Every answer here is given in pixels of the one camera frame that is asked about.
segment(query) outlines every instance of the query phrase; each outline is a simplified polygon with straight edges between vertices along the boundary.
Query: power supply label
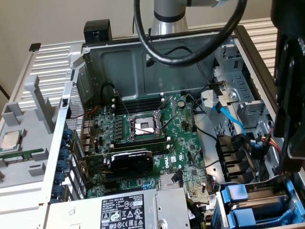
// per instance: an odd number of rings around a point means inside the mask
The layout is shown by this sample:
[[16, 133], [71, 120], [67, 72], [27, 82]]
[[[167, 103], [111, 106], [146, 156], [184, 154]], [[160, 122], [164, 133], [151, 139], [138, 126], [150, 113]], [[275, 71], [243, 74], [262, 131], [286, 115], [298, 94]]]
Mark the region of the power supply label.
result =
[[101, 229], [144, 229], [144, 195], [102, 200]]

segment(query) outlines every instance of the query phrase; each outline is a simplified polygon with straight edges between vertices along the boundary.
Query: white wall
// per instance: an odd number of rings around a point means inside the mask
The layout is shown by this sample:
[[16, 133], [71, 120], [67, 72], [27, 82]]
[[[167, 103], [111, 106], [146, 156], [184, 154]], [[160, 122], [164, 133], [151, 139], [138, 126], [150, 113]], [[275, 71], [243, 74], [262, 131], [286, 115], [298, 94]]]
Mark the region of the white wall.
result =
[[[228, 20], [237, 1], [216, 8], [188, 8], [189, 26]], [[248, 0], [243, 17], [270, 15], [271, 0]], [[145, 29], [153, 21], [153, 0], [142, 0]], [[112, 35], [132, 33], [133, 0], [0, 0], [0, 84], [11, 93], [31, 43], [83, 40], [86, 21], [111, 21]]]

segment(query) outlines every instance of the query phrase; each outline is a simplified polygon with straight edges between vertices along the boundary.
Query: green motherboard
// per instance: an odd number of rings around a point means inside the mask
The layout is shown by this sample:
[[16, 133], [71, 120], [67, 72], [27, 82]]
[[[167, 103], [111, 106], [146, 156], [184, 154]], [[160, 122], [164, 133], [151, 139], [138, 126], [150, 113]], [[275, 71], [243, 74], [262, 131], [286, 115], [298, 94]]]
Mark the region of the green motherboard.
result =
[[[113, 145], [124, 146], [130, 142], [128, 140], [130, 136], [129, 116], [127, 114], [114, 116], [111, 107], [106, 106], [96, 108], [92, 116], [88, 117], [88, 121], [92, 120], [95, 125], [90, 136], [91, 141], [97, 141], [99, 144], [90, 144], [87, 156], [82, 159], [85, 161], [88, 174], [91, 177], [87, 198], [115, 194], [125, 190], [162, 189], [161, 176], [174, 175], [179, 169], [183, 172], [185, 192], [194, 201], [207, 201], [208, 193], [202, 189], [202, 183], [206, 182], [206, 171], [195, 168], [190, 159], [190, 156], [194, 157], [201, 149], [197, 131], [192, 128], [191, 103], [187, 103], [186, 96], [180, 94], [172, 94], [171, 96], [171, 100], [168, 100], [161, 109], [162, 124], [172, 118], [173, 109], [175, 111], [174, 118], [160, 132], [159, 139], [167, 138], [165, 142], [157, 141], [158, 138], [155, 137], [156, 141], [149, 144], [111, 148]], [[141, 112], [141, 117], [148, 117], [151, 114], [151, 111]], [[149, 135], [139, 136], [137, 141], [148, 137]], [[110, 159], [111, 155], [118, 152], [133, 150], [152, 151], [154, 153], [153, 170], [143, 176], [113, 177], [103, 165], [104, 159]], [[204, 161], [200, 156], [195, 159], [195, 163], [204, 166]]]

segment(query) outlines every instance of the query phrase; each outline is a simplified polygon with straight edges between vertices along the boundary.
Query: motherboard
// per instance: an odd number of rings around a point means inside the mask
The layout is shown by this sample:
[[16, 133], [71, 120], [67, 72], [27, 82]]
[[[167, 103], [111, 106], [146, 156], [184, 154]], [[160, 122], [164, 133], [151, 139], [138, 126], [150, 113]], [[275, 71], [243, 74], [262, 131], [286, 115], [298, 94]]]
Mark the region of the motherboard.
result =
[[[87, 198], [176, 186], [193, 201], [207, 202], [206, 171], [193, 166], [203, 167], [204, 161], [191, 102], [172, 94], [93, 107], [84, 122], [86, 156], [80, 160], [89, 181]], [[131, 160], [139, 155], [142, 159]]]

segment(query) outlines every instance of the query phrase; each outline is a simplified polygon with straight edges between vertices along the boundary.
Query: white slatted surface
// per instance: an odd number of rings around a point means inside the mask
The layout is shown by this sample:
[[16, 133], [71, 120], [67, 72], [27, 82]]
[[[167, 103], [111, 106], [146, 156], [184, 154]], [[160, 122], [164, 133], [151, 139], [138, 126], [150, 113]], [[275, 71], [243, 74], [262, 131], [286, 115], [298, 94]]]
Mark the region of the white slatted surface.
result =
[[[270, 18], [242, 21], [241, 24], [246, 28], [271, 75], [273, 75], [277, 30], [270, 21]], [[196, 26], [190, 28], [190, 30], [222, 26], [224, 26], [223, 23]], [[42, 94], [45, 98], [49, 98], [53, 106], [59, 104], [64, 85], [71, 78], [68, 57], [72, 52], [80, 52], [83, 43], [84, 41], [43, 45], [36, 54], [29, 74], [38, 75]], [[23, 91], [19, 105], [22, 109], [35, 107], [35, 103], [28, 91]]]

